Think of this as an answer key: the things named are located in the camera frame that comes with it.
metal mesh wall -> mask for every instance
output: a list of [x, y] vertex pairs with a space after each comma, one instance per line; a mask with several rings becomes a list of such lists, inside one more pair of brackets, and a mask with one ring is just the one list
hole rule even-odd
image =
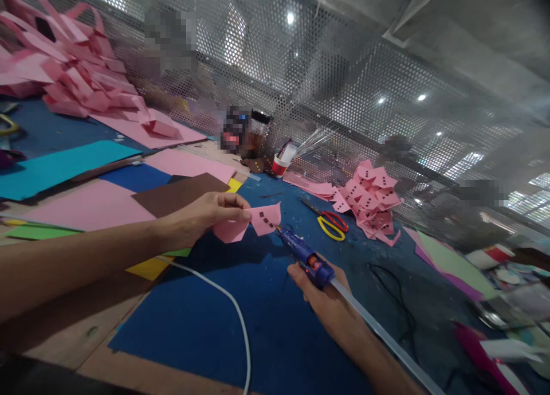
[[[402, 181], [406, 202], [396, 208], [398, 218], [463, 249], [480, 243], [470, 241], [474, 232], [486, 241], [528, 228], [550, 233], [548, 177], [532, 183], [542, 191], [515, 191], [511, 210], [465, 209], [457, 197], [460, 180], [500, 175], [504, 148], [523, 153], [527, 163], [546, 164], [546, 158], [526, 157], [521, 146], [522, 135], [536, 127], [529, 115], [358, 22], [317, 10], [313, 0], [50, 1], [60, 11], [77, 1], [98, 8], [131, 81], [149, 104], [176, 120], [214, 132], [214, 111], [252, 106], [274, 117], [263, 146], [267, 154], [333, 120], [338, 133], [330, 145], [292, 168], [336, 184], [350, 178], [360, 160], [379, 158], [381, 138], [405, 136], [412, 149], [384, 164]], [[166, 68], [146, 50], [146, 15], [160, 11], [196, 18], [192, 66]], [[82, 19], [91, 22], [91, 15]]]

red scissors handle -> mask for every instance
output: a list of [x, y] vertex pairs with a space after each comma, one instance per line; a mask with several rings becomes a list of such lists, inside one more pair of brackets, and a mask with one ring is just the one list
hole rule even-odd
[[342, 232], [344, 233], [348, 232], [349, 230], [348, 225], [337, 214], [332, 212], [322, 212], [321, 215], [325, 217], [329, 222], [334, 224], [334, 226], [339, 228]]

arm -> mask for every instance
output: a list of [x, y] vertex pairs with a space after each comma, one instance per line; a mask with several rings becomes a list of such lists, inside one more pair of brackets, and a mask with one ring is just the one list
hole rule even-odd
[[0, 323], [147, 259], [192, 246], [222, 220], [250, 219], [233, 193], [207, 193], [160, 219], [0, 248]]
[[[350, 290], [344, 271], [332, 265], [336, 278]], [[288, 273], [304, 293], [330, 336], [367, 376], [377, 394], [423, 394], [401, 365], [372, 334], [359, 313], [334, 289], [317, 289], [298, 264], [288, 267]]]

teal paper sheet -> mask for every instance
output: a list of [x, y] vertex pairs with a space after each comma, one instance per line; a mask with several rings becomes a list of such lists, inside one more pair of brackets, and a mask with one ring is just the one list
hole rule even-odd
[[85, 171], [140, 154], [141, 151], [101, 140], [17, 163], [0, 170], [0, 198], [24, 200]]

hand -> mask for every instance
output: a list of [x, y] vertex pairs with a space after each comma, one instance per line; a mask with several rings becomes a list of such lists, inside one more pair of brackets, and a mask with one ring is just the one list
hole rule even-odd
[[189, 206], [154, 221], [160, 248], [171, 252], [191, 247], [222, 220], [250, 220], [248, 202], [236, 193], [206, 193]]
[[[336, 279], [351, 293], [344, 271], [328, 261], [327, 263], [335, 270]], [[333, 285], [326, 286], [323, 291], [317, 289], [298, 263], [290, 265], [287, 271], [302, 289], [304, 299], [309, 302], [328, 334], [356, 361], [359, 355], [356, 352], [361, 349], [361, 343], [371, 336], [361, 315], [349, 305]]]

